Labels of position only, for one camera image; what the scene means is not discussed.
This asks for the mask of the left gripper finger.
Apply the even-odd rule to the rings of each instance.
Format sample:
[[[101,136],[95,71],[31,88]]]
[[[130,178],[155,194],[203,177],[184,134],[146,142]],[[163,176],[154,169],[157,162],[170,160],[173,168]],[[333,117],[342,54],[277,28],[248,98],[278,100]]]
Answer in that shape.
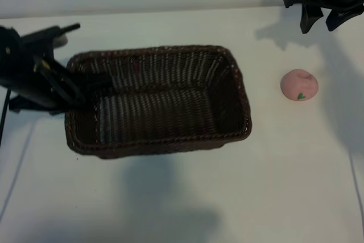
[[[84,75],[84,95],[90,97],[94,92],[105,90],[113,86],[113,79],[104,73]]]

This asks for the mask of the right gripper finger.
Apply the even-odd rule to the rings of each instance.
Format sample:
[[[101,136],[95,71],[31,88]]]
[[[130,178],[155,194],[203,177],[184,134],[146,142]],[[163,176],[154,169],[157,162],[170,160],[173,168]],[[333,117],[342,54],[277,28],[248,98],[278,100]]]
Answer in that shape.
[[[320,7],[310,5],[301,6],[300,28],[303,34],[307,34],[311,27],[324,15]]]
[[[326,19],[326,26],[329,31],[334,31],[340,25],[345,23],[351,18],[359,15],[359,12],[351,10],[345,12],[331,11]]]

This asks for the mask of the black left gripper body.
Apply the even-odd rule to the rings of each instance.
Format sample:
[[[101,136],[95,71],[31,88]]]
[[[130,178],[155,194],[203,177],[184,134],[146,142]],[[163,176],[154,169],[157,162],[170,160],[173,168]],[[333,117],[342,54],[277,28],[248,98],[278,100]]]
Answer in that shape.
[[[8,89],[19,94],[10,101],[12,111],[60,113],[84,106],[78,78],[54,58],[65,34],[79,28],[78,23],[52,26],[23,36],[8,29]]]

